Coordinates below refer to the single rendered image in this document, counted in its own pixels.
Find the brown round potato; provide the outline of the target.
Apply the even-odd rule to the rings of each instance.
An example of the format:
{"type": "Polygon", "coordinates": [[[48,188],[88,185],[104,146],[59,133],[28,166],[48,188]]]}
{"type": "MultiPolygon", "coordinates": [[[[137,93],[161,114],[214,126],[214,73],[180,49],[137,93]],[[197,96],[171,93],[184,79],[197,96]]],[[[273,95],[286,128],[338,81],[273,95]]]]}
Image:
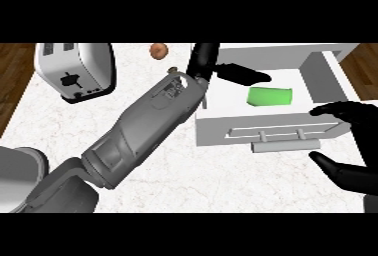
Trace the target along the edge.
{"type": "Polygon", "coordinates": [[[153,43],[150,45],[149,53],[153,59],[161,60],[168,54],[168,47],[163,43],[153,43]]]}

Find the silver toaster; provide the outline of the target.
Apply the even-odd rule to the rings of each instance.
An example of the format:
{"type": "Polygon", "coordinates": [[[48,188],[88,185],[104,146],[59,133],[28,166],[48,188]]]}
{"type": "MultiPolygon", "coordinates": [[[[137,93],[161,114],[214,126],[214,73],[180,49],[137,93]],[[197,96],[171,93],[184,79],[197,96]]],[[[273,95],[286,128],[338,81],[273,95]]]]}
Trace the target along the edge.
{"type": "Polygon", "coordinates": [[[104,96],[115,89],[109,43],[37,43],[34,69],[69,104],[104,96]]]}

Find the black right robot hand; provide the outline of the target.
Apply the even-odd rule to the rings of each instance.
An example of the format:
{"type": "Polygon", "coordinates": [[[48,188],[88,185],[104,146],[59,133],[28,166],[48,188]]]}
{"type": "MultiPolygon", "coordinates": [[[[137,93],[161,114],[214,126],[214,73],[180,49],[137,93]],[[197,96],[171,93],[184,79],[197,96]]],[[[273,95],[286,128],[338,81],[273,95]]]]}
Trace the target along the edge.
{"type": "Polygon", "coordinates": [[[364,166],[338,163],[316,151],[308,153],[308,157],[342,190],[378,196],[378,107],[338,101],[310,110],[311,116],[321,114],[330,114],[350,124],[364,166]]]}

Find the green cup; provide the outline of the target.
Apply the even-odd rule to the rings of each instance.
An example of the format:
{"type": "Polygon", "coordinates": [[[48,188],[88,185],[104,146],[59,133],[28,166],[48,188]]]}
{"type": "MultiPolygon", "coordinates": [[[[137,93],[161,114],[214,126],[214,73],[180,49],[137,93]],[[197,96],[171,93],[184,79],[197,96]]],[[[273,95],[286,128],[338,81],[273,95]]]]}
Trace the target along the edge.
{"type": "Polygon", "coordinates": [[[251,106],[289,105],[292,102],[292,90],[280,88],[251,87],[246,103],[251,106]]]}

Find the white open drawer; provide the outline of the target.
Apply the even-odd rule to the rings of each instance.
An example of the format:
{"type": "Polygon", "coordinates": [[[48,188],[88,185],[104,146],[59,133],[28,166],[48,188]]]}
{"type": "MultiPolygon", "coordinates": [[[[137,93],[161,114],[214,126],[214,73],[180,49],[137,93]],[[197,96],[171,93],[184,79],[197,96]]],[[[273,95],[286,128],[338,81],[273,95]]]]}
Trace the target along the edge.
{"type": "Polygon", "coordinates": [[[197,111],[196,117],[307,115],[311,108],[321,104],[360,101],[330,51],[311,53],[302,63],[289,69],[268,69],[262,73],[271,77],[271,81],[257,83],[255,87],[282,89],[290,93],[289,105],[249,105],[249,87],[214,78],[205,94],[206,106],[197,111]]]}

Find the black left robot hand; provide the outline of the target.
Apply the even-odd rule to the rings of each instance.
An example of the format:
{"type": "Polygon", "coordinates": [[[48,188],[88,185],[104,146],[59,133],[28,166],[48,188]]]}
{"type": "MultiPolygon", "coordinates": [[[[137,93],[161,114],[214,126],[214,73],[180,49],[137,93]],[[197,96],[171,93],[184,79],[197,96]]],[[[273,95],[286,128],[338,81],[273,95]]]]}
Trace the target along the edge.
{"type": "Polygon", "coordinates": [[[261,82],[270,82],[271,77],[234,63],[218,64],[218,43],[196,43],[192,49],[186,74],[192,78],[211,79],[212,73],[226,81],[242,86],[251,86],[261,82]]]}

